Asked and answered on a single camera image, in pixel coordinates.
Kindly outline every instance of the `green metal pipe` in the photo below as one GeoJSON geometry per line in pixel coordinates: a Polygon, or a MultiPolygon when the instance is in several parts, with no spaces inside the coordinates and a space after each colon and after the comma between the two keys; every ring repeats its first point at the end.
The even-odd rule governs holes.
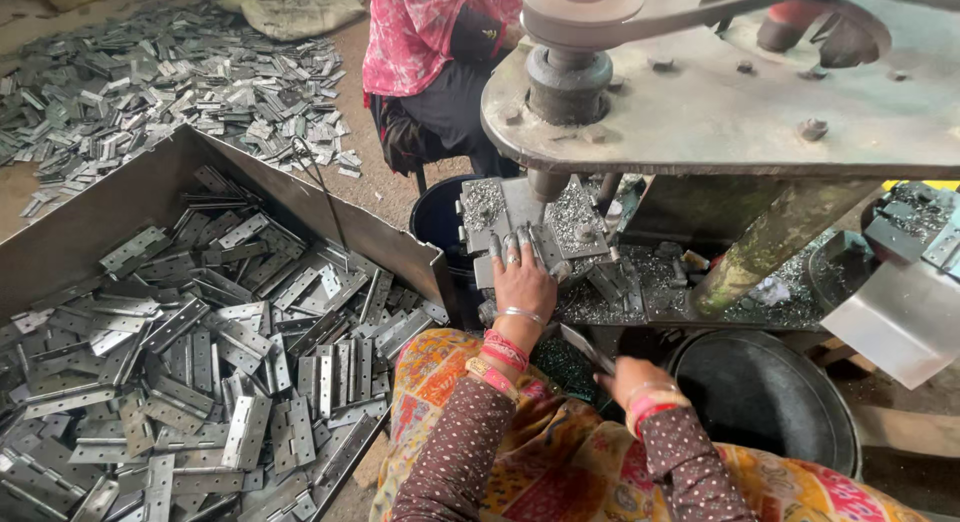
{"type": "Polygon", "coordinates": [[[780,268],[882,181],[797,181],[777,197],[694,289],[693,306],[715,316],[780,268]]]}

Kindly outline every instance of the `black plastic bucket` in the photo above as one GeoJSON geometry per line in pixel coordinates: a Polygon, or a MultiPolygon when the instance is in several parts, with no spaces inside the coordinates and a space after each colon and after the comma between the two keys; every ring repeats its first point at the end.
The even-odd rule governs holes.
{"type": "Polygon", "coordinates": [[[760,331],[717,331],[680,346],[670,373],[713,441],[859,474],[854,419],[816,365],[760,331]]]}
{"type": "Polygon", "coordinates": [[[446,264],[457,289],[463,325],[467,329],[482,329],[477,307],[483,295],[477,290],[474,260],[460,254],[460,234],[463,221],[457,215],[454,203],[463,193],[463,183],[484,179],[481,175],[457,175],[430,186],[414,203],[410,212],[410,233],[417,240],[429,242],[443,250],[446,264]]]}

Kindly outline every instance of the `black pants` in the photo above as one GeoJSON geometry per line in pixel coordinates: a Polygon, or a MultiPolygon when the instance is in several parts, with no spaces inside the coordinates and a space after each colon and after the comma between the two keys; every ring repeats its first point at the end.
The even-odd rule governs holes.
{"type": "Polygon", "coordinates": [[[500,156],[480,125],[480,95],[498,62],[466,64],[450,61],[420,94],[399,98],[403,109],[437,135],[444,156],[467,156],[474,173],[516,177],[520,168],[500,156]]]}

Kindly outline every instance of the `polka dot sleeve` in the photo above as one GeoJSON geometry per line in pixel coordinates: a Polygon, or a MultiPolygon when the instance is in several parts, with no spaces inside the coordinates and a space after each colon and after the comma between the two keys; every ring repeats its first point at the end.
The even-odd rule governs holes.
{"type": "Polygon", "coordinates": [[[516,410],[513,401],[486,382],[457,381],[396,493],[393,519],[479,520],[494,456],[516,410]]]}
{"type": "Polygon", "coordinates": [[[651,415],[640,423],[640,431],[650,476],[662,487],[674,520],[757,519],[692,408],[651,415]]]}

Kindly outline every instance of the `hand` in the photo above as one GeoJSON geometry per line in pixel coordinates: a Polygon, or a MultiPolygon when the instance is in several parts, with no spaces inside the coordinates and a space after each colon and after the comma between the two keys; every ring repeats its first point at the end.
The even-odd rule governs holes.
{"type": "Polygon", "coordinates": [[[639,396],[657,390],[674,390],[677,387],[677,382],[665,369],[654,366],[649,360],[631,356],[616,358],[616,372],[613,377],[595,374],[593,378],[624,410],[639,396]]]}
{"type": "MultiPolygon", "coordinates": [[[[524,242],[518,250],[516,235],[511,233],[504,240],[507,264],[499,254],[490,254],[497,308],[516,307],[549,321],[557,307],[557,282],[547,274],[544,264],[534,257],[534,248],[529,242],[524,242]]],[[[527,353],[533,350],[544,330],[543,326],[524,315],[501,315],[493,322],[493,328],[527,353]]]]}
{"type": "Polygon", "coordinates": [[[521,43],[523,31],[517,25],[507,25],[507,30],[503,34],[503,41],[500,47],[504,49],[517,49],[517,44],[521,43]]]}

